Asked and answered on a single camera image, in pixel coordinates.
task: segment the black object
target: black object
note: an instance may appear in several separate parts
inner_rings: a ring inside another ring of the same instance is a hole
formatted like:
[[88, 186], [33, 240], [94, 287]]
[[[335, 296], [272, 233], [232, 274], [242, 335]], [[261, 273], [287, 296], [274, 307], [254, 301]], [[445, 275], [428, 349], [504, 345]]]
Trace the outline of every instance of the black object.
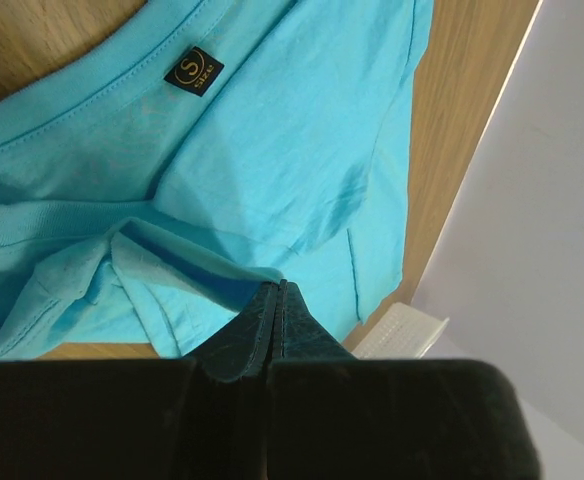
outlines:
[[216, 58], [194, 47], [172, 67], [164, 80], [202, 97], [219, 76], [223, 66]]
[[0, 479], [537, 479], [480, 362], [358, 361], [263, 284], [181, 360], [0, 364]]

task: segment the neckline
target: neckline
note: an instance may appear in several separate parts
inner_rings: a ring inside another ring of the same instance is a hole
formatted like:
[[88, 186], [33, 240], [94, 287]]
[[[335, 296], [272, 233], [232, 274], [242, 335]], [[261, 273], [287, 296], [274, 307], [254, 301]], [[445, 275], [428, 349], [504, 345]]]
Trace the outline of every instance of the neckline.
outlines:
[[[185, 48], [175, 40], [187, 26], [218, 21], [219, 10], [206, 8], [213, 2], [150, 1], [86, 55], [0, 101], [0, 153], [70, 117], [89, 115], [92, 108], [120, 108], [140, 95], [165, 74], [162, 65], [145, 67], [164, 58], [173, 62]], [[124, 94], [117, 92], [116, 102], [103, 101], [124, 83], [130, 87]]]

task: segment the stitching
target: stitching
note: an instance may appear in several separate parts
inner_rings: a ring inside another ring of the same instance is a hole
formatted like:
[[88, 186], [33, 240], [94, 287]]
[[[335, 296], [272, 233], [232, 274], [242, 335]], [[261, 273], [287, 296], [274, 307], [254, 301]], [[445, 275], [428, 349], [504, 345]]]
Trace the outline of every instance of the stitching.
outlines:
[[403, 66], [403, 73], [401, 74], [401, 81], [399, 82], [399, 84], [403, 83], [403, 80], [405, 79], [405, 71], [408, 68], [408, 65], [410, 64], [410, 60], [412, 60], [412, 57], [414, 56], [414, 51], [413, 51], [413, 44], [414, 44], [414, 31], [416, 29], [416, 3], [419, 0], [414, 0], [414, 2], [412, 3], [412, 29], [410, 31], [410, 45], [408, 46], [408, 54], [406, 55], [405, 58], [405, 65]]
[[216, 18], [216, 20], [214, 20], [214, 21], [212, 22], [212, 24], [210, 25], [210, 27], [209, 27], [209, 28], [208, 28], [208, 29], [205, 31], [205, 33], [204, 33], [204, 34], [201, 36], [201, 39], [200, 39], [199, 41], [201, 41], [201, 40], [204, 40], [205, 38], [207, 38], [207, 36], [210, 34], [210, 32], [212, 32], [212, 30], [214, 30], [214, 29], [217, 27], [217, 25], [219, 24], [219, 22], [221, 21], [221, 19], [227, 15], [227, 13], [228, 13], [228, 11], [230, 10], [230, 8], [232, 7], [232, 4], [233, 4], [233, 3], [234, 3], [234, 2], [229, 2], [229, 3], [228, 3], [228, 6], [227, 6], [227, 7], [226, 7], [226, 8], [223, 10], [223, 12], [221, 12], [221, 13], [219, 14], [219, 16]]
[[281, 308], [281, 339], [280, 339], [280, 347], [281, 347], [281, 358], [285, 358], [285, 350], [286, 344], [285, 340], [287, 339], [287, 330], [288, 330], [288, 314], [285, 308], [288, 299], [288, 290], [287, 287], [285, 292], [283, 292], [283, 307]]
[[[34, 328], [34, 326], [38, 323], [38, 320], [45, 315], [47, 312], [49, 312], [50, 310], [52, 310], [54, 307], [56, 307], [58, 304], [60, 303], [59, 300], [57, 299], [53, 299], [53, 300], [49, 300], [45, 306], [43, 307], [43, 310], [41, 311], [41, 313], [39, 315], [36, 316], [36, 318], [31, 321], [28, 322], [27, 324], [23, 325], [23, 327], [19, 330], [19, 332], [16, 334], [15, 337], [12, 338], [12, 340], [5, 345], [3, 348], [0, 349], [0, 357], [4, 356], [5, 354], [9, 353], [11, 350], [14, 350], [14, 347], [17, 346], [17, 344], [23, 340], [23, 337], [25, 337], [25, 335], [28, 334], [28, 332], [30, 330], [32, 330], [32, 328]], [[43, 327], [46, 327], [50, 324], [50, 320], [48, 320], [47, 322], [45, 322], [44, 325], [42, 325]], [[33, 338], [30, 338], [30, 340], [28, 340], [23, 346], [28, 346], [30, 343], [32, 343], [32, 341], [34, 340], [34, 338], [36, 338], [37, 336], [34, 335]]]
[[[23, 143], [29, 142], [30, 140], [38, 137], [39, 135], [47, 132], [51, 128], [54, 128], [56, 126], [59, 126], [62, 123], [68, 121], [69, 119], [71, 119], [72, 117], [74, 117], [76, 114], [78, 114], [79, 112], [81, 112], [84, 109], [86, 109], [87, 107], [89, 107], [96, 100], [98, 100], [101, 97], [107, 95], [112, 90], [114, 90], [115, 88], [117, 88], [119, 85], [127, 82], [128, 80], [130, 80], [131, 78], [133, 78], [137, 73], [143, 71], [147, 66], [150, 65], [150, 63], [152, 63], [156, 59], [156, 57], [165, 48], [167, 48], [171, 43], [173, 43], [177, 39], [178, 36], [181, 35], [181, 33], [183, 32], [183, 30], [185, 28], [187, 28], [188, 26], [190, 26], [190, 24], [201, 14], [201, 12], [203, 12], [205, 10], [205, 7], [208, 4], [209, 4], [209, 0], [203, 0], [203, 2], [198, 6], [198, 10], [196, 12], [194, 12], [184, 23], [182, 23], [176, 29], [176, 31], [174, 31], [166, 40], [164, 40], [163, 41], [163, 44], [160, 45], [159, 47], [157, 47], [154, 50], [154, 52], [152, 52], [150, 54], [149, 57], [145, 58], [141, 63], [139, 63], [137, 66], [133, 67], [131, 71], [128, 71], [127, 73], [123, 74], [123, 76], [121, 76], [121, 77], [117, 78], [116, 80], [114, 80], [107, 87], [105, 87], [102, 90], [100, 90], [99, 92], [95, 93], [92, 97], [90, 97], [88, 100], [86, 100], [85, 102], [83, 102], [81, 105], [78, 105], [78, 106], [74, 107], [69, 112], [66, 112], [66, 113], [61, 114], [56, 119], [51, 120], [50, 122], [48, 122], [47, 125], [38, 127], [37, 130], [35, 130], [34, 132], [26, 133], [23, 136], [21, 136], [20, 138], [17, 138], [15, 140], [11, 141], [9, 144], [4, 145], [3, 147], [0, 147], [0, 154], [6, 152], [8, 150], [11, 150], [12, 148], [14, 148], [14, 147], [16, 147], [18, 145], [21, 145]], [[219, 16], [219, 18], [217, 18], [215, 20], [215, 22], [213, 24], [214, 26], [216, 26], [216, 24], [220, 21], [220, 19], [223, 17], [223, 15], [225, 15], [225, 12], [226, 11], [227, 11], [227, 9], [224, 10], [223, 13]]]
[[356, 318], [359, 320], [359, 322], [363, 322], [363, 320], [361, 319], [361, 300], [360, 300], [360, 296], [359, 296], [359, 286], [357, 283], [357, 268], [356, 265], [354, 263], [354, 248], [352, 247], [352, 231], [348, 228], [347, 229], [347, 234], [348, 234], [348, 249], [350, 250], [350, 264], [352, 266], [352, 280], [353, 280], [353, 284], [354, 284], [354, 299], [355, 299], [355, 303], [356, 303]]
[[[263, 309], [262, 312], [261, 312], [261, 317], [260, 317], [261, 319], [263, 319], [263, 315], [265, 313], [267, 313], [267, 305], [268, 305], [268, 302], [270, 300], [270, 297], [272, 297], [272, 295], [273, 295], [272, 290], [269, 289], [268, 290], [268, 295], [265, 298], [266, 308]], [[256, 341], [257, 347], [252, 350], [252, 353], [250, 354], [250, 359], [248, 360], [247, 364], [245, 365], [245, 368], [241, 371], [241, 374], [239, 376], [242, 377], [243, 375], [245, 375], [250, 370], [250, 368], [252, 368], [252, 365], [254, 365], [254, 360], [256, 359], [256, 354], [259, 351], [259, 346], [260, 346], [260, 343], [261, 343], [261, 341], [263, 339], [263, 334], [265, 333], [264, 332], [265, 327], [266, 327], [266, 324], [265, 324], [265, 322], [262, 321], [261, 322], [261, 325], [259, 326], [259, 334], [258, 334], [258, 338], [257, 338], [257, 341]]]
[[20, 240], [20, 241], [15, 242], [15, 243], [0, 245], [0, 257], [10, 257], [12, 255], [22, 255], [23, 254], [22, 250], [3, 252], [3, 251], [1, 251], [1, 249], [8, 249], [11, 247], [17, 247], [17, 246], [23, 245], [23, 244], [25, 244], [29, 247], [38, 247], [40, 245], [43, 245], [44, 243], [53, 243], [53, 242], [59, 242], [59, 243], [60, 242], [76, 242], [76, 243], [78, 243], [82, 240], [100, 237], [101, 235], [103, 235], [103, 234], [95, 233], [93, 235], [77, 235], [74, 237], [42, 237], [42, 238], [32, 238], [32, 239]]
[[114, 270], [114, 274], [116, 275], [117, 279], [119, 280], [119, 284], [121, 289], [123, 290], [123, 293], [125, 294], [125, 296], [128, 299], [128, 302], [130, 302], [130, 305], [132, 306], [132, 310], [134, 311], [134, 314], [136, 315], [137, 320], [139, 321], [139, 324], [141, 325], [141, 328], [143, 329], [143, 333], [145, 333], [145, 336], [147, 337], [148, 341], [150, 343], [152, 343], [151, 340], [151, 335], [149, 334], [148, 330], [145, 328], [145, 323], [143, 323], [141, 321], [141, 315], [139, 314], [135, 303], [132, 301], [132, 299], [130, 298], [130, 295], [128, 293], [128, 289], [125, 288], [125, 281], [123, 280], [123, 275], [121, 275], [121, 272], [119, 271], [119, 269], [113, 264], [112, 265], [112, 270]]
[[141, 282], [150, 296], [156, 301], [157, 305], [159, 306], [159, 310], [161, 310], [161, 320], [163, 320], [163, 324], [165, 325], [167, 331], [169, 332], [170, 336], [172, 337], [172, 341], [174, 342], [174, 346], [176, 347], [176, 351], [178, 352], [179, 356], [183, 356], [183, 352], [181, 351], [181, 347], [179, 346], [179, 341], [176, 338], [176, 334], [174, 333], [174, 328], [172, 326], [172, 322], [170, 321], [170, 317], [168, 313], [163, 308], [163, 304], [159, 301], [157, 296], [154, 294], [151, 288], [145, 284], [145, 282]]

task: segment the white plastic object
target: white plastic object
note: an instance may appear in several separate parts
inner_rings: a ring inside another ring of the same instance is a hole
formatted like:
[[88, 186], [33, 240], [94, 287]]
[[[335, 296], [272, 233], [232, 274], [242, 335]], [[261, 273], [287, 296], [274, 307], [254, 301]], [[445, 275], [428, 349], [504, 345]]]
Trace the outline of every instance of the white plastic object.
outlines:
[[352, 353], [361, 359], [421, 358], [439, 338], [448, 321], [395, 303]]

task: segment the wooden surface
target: wooden surface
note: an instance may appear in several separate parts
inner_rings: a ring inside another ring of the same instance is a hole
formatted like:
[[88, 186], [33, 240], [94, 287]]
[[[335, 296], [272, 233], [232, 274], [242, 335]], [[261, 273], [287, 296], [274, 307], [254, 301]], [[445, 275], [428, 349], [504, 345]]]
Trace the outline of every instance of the wooden surface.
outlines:
[[[0, 1], [0, 100], [98, 45], [143, 3]], [[391, 303], [411, 300], [536, 3], [436, 3], [430, 47], [415, 83], [404, 281], [346, 346], [355, 346]], [[148, 345], [68, 344], [45, 358], [153, 355]]]
[[0, 100], [84, 55], [144, 3], [0, 1]]
[[392, 303], [411, 302], [537, 3], [435, 3], [430, 44], [414, 84], [403, 282], [348, 336], [348, 349]]

